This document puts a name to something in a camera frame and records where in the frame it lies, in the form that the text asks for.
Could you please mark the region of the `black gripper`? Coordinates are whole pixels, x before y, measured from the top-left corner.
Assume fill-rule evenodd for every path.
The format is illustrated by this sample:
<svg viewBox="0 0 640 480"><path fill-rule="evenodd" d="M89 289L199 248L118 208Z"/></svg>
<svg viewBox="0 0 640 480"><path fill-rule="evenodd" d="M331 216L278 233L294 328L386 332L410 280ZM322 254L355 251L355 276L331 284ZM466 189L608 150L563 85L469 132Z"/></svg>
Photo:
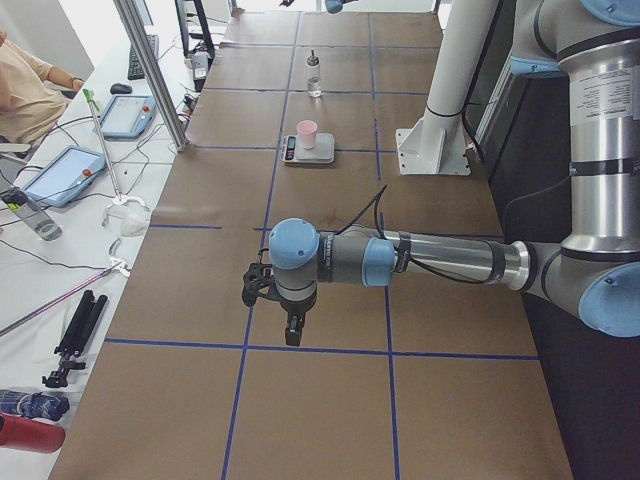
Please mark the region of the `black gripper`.
<svg viewBox="0 0 640 480"><path fill-rule="evenodd" d="M288 299L280 301L281 307L287 313L287 326L285 327L285 343L287 346L299 347L301 345L305 316L315 306L315 303L315 297L308 297L300 301Z"/></svg>

